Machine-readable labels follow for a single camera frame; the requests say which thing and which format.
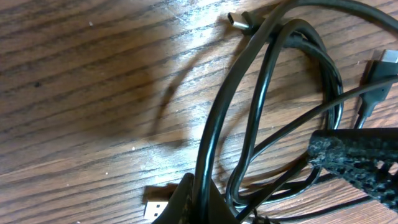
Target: usb-a connector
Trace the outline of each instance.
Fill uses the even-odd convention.
[[[395,77],[398,74],[398,50],[385,50],[379,60],[372,62],[369,72],[363,81],[364,84],[380,81],[384,78]],[[358,114],[367,118],[371,116],[374,107],[387,98],[392,85],[361,95],[362,105]]]
[[[147,202],[145,206],[144,219],[155,220],[164,211],[168,202]]]

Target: cable connector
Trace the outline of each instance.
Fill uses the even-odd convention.
[[[164,211],[169,202],[147,202],[144,219],[155,220]]]
[[[233,27],[241,29],[244,35],[254,35],[265,18],[250,12],[243,12],[242,14],[230,12],[228,13],[228,20]]]
[[[380,81],[384,78],[395,77],[398,74],[398,50],[384,50],[380,60],[375,60],[366,74],[364,84]],[[374,107],[387,98],[392,85],[361,94],[362,105],[359,116],[366,119],[372,115]]]

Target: wooden table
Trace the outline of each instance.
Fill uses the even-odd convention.
[[[398,18],[398,1],[365,0]],[[210,106],[247,44],[229,11],[271,1],[1,0],[0,223],[148,223],[146,198],[194,172]],[[397,49],[393,35],[342,12],[301,7],[341,71],[358,86],[367,60]],[[213,179],[220,190],[236,165],[264,47],[226,118]],[[365,124],[398,123],[398,86]],[[284,49],[269,88],[257,141],[319,105],[317,67]],[[358,99],[345,104],[352,127]],[[321,116],[283,138],[250,166],[244,185],[300,155]],[[362,196],[342,180],[263,206],[271,217],[304,214]],[[377,202],[304,223],[398,223]]]

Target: textured black object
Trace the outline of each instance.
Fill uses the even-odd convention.
[[[308,147],[310,162],[398,212],[398,128],[319,130]]]

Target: wood grain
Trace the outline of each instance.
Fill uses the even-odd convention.
[[[398,18],[398,1],[365,0]],[[247,44],[229,11],[267,11],[248,0],[0,0],[0,223],[148,223],[144,200],[194,172],[210,106]],[[396,38],[354,16],[300,7],[343,77],[358,86],[367,60]],[[236,165],[266,46],[228,111],[213,179]],[[318,105],[319,74],[297,50],[279,56],[257,141]],[[365,127],[398,124],[398,86]],[[358,99],[345,103],[352,127]],[[303,152],[321,125],[311,120],[250,166],[244,186]],[[362,195],[342,180],[263,206],[272,217],[303,214]],[[377,202],[303,223],[398,223]]]

